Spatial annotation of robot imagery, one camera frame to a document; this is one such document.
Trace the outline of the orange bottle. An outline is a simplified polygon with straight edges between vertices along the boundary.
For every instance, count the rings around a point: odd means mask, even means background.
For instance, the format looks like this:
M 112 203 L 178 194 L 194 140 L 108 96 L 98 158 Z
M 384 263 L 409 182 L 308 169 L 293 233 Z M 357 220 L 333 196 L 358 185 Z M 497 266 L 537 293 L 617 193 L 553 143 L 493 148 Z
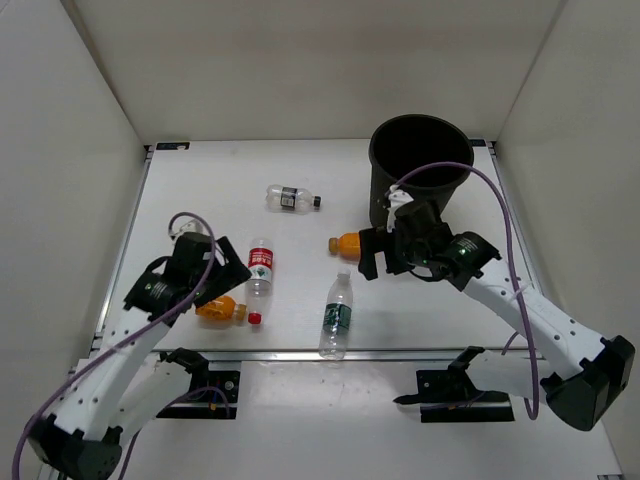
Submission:
M 333 256 L 349 261 L 357 261 L 361 256 L 360 236 L 358 232 L 344 233 L 340 237 L 328 240 L 328 250 Z
M 195 310 L 197 316 L 218 322 L 240 322 L 246 312 L 247 306 L 236 302 L 230 296 L 218 297 Z

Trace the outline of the clear bottle red label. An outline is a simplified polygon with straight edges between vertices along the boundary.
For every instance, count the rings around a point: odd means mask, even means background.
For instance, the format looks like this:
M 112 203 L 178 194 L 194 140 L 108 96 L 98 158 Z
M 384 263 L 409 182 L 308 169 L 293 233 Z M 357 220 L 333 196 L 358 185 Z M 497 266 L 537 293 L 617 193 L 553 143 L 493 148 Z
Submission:
M 258 326 L 269 304 L 273 284 L 274 249 L 266 238 L 256 238 L 249 248 L 247 268 L 251 273 L 245 287 L 248 323 Z

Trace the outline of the clear bottle black label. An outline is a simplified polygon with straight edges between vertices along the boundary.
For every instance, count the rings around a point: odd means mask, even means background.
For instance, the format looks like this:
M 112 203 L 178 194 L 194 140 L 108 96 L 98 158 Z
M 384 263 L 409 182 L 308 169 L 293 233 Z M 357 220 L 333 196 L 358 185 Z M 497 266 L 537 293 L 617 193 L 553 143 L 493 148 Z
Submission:
M 273 184 L 266 189 L 265 201 L 273 211 L 307 213 L 319 210 L 322 199 L 304 188 Z

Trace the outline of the clear bottle green label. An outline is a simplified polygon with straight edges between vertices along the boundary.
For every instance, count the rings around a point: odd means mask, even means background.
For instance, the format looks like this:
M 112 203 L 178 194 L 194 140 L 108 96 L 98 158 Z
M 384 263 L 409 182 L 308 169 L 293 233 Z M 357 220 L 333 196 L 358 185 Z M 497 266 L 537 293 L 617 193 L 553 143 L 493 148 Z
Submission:
M 324 310 L 319 354 L 322 358 L 342 360 L 348 346 L 348 336 L 352 319 L 353 290 L 351 272 L 338 272 L 332 284 Z

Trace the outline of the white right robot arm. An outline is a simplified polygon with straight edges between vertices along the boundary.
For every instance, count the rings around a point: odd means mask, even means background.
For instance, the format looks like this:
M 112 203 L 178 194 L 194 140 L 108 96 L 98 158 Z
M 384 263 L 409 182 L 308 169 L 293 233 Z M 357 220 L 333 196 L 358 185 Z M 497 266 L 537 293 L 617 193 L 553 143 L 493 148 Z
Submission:
M 393 226 L 362 230 L 359 242 L 358 270 L 366 279 L 378 276 L 377 253 L 383 253 L 389 274 L 425 268 L 426 282 L 449 282 L 520 335 L 531 336 L 544 358 L 533 381 L 530 361 L 470 346 L 437 373 L 426 392 L 401 396 L 397 403 L 460 405 L 487 391 L 526 399 L 540 394 L 564 423 L 589 431 L 626 388 L 635 356 L 627 339 L 607 339 L 537 291 L 515 286 L 515 275 L 493 245 L 473 232 L 452 233 L 430 204 L 400 207 Z

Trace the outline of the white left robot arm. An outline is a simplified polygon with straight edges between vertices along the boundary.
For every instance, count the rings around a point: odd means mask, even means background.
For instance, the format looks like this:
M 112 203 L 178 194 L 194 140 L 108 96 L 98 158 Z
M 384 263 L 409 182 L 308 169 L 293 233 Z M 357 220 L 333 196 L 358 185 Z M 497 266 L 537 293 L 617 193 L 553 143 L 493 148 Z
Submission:
M 208 362 L 195 351 L 162 355 L 154 372 L 133 386 L 143 363 L 179 316 L 249 277 L 227 237 L 180 235 L 172 254 L 151 262 L 133 284 L 98 355 L 29 427 L 37 456 L 69 479 L 109 478 L 124 444 L 149 420 L 175 399 L 198 400 L 211 388 Z

